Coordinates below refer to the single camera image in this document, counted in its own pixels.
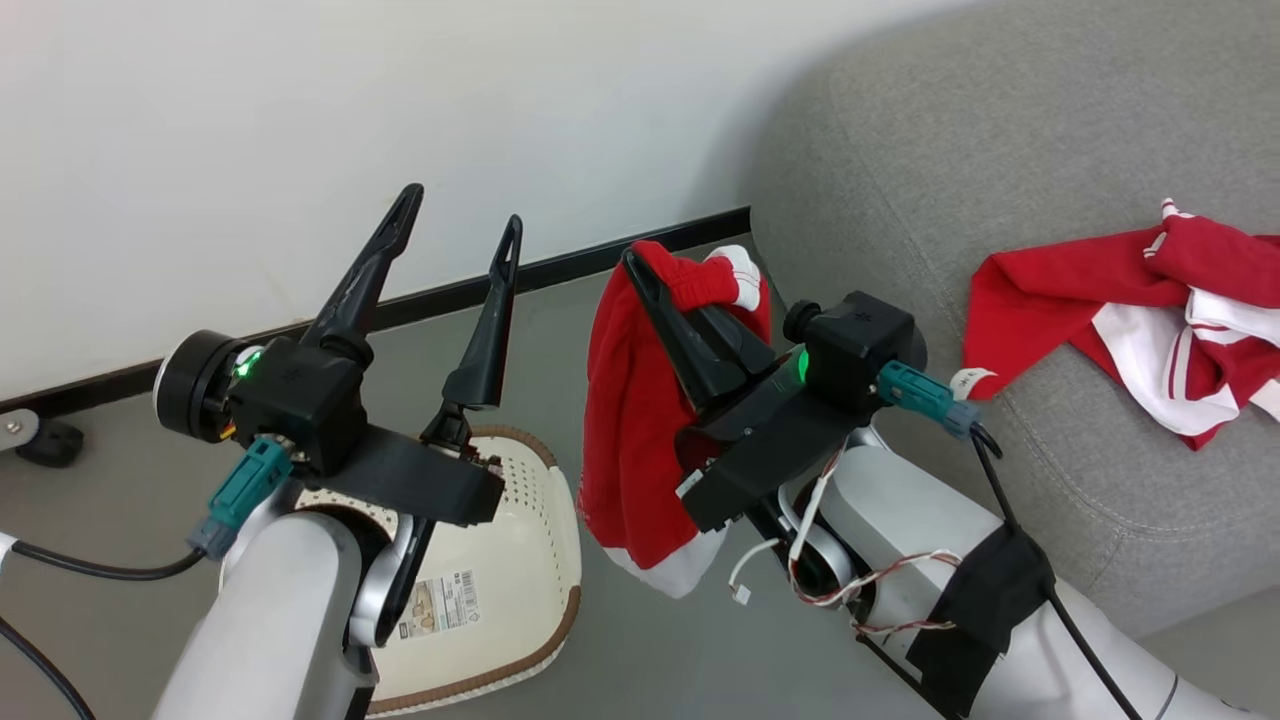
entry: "white basket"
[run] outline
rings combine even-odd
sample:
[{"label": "white basket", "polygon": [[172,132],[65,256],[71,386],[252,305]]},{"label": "white basket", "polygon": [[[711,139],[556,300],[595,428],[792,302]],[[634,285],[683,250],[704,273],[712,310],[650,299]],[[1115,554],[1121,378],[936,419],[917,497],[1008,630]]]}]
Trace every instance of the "white basket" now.
[{"label": "white basket", "polygon": [[[532,678],[559,655],[577,616],[577,516],[556,457],[515,428],[472,434],[483,457],[502,457],[502,503],[493,523],[436,525],[415,596],[387,647],[374,651],[380,680],[370,717],[451,705]],[[396,534],[389,510],[330,491],[305,492],[297,507],[308,505],[356,507]],[[453,602],[440,602],[454,593]]]}]

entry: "red and white garment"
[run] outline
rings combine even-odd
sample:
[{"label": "red and white garment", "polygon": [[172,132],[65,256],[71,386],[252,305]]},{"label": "red and white garment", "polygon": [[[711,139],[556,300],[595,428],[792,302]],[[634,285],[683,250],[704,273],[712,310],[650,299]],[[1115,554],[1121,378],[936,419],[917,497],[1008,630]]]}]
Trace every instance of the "red and white garment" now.
[{"label": "red and white garment", "polygon": [[987,400],[1070,342],[1199,450],[1253,402],[1280,419],[1280,237],[1181,213],[1000,252],[973,277],[959,397]]},{"label": "red and white garment", "polygon": [[[769,340],[768,288],[746,250],[721,247],[695,263],[657,242],[632,247],[671,288],[676,309],[724,305]],[[586,378],[579,511],[614,562],[682,597],[710,566],[724,533],[699,533],[676,497],[684,479],[676,432],[696,415],[621,266],[595,313]]]}]

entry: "gray sofa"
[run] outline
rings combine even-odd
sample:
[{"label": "gray sofa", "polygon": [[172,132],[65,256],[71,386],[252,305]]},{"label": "gray sofa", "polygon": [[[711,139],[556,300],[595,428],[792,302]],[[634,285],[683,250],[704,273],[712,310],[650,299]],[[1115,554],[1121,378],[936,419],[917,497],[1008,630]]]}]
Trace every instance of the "gray sofa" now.
[{"label": "gray sofa", "polygon": [[[1277,4],[982,4],[859,42],[767,132],[751,227],[782,297],[864,290],[915,314],[931,372],[960,368],[989,254],[1153,225],[1169,196],[1280,232]],[[993,506],[973,450],[881,414],[897,451]],[[992,402],[1024,525],[1132,634],[1280,579],[1280,425],[1256,409],[1189,451],[1060,348]]]}]

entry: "gray floor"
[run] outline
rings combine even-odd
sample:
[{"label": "gray floor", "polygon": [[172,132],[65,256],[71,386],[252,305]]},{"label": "gray floor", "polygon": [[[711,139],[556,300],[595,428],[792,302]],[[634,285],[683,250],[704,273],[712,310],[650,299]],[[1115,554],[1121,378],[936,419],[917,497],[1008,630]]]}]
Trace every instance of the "gray floor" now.
[{"label": "gray floor", "polygon": [[[586,342],[604,279],[520,297],[503,409],[485,418],[541,437],[575,483]],[[461,313],[374,340],[378,361],[365,383],[374,421],[407,433],[422,428],[474,319],[474,311]],[[109,562],[161,564],[182,555],[182,538],[236,461],[236,448],[161,430],[148,397],[73,421],[88,445],[72,470],[0,455],[0,528]],[[936,717],[854,644],[838,615],[796,603],[768,564],[748,568],[751,603],[735,605],[724,580],[753,542],[748,528],[735,528],[701,587],[671,601],[613,566],[584,533],[582,610],[559,660],[530,682],[420,716]],[[12,557],[0,578],[0,615],[63,667],[101,720],[136,720],[150,715],[214,584],[211,564],[164,583],[129,585]],[[1280,634],[1275,624],[1257,626],[1280,616],[1280,593],[1238,605],[1147,644],[1206,689],[1280,716],[1280,696],[1263,678],[1266,667],[1280,666]],[[1233,659],[1233,646],[1244,638],[1254,641],[1254,655]],[[70,716],[37,671],[0,643],[0,717]]]}]

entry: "basket label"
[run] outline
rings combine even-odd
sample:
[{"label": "basket label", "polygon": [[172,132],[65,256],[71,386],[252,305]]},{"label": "basket label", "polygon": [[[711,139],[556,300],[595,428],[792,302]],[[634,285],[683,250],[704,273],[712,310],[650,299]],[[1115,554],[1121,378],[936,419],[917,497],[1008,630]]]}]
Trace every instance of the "basket label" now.
[{"label": "basket label", "polygon": [[419,580],[399,621],[402,641],[425,638],[480,621],[480,594],[474,570]]}]

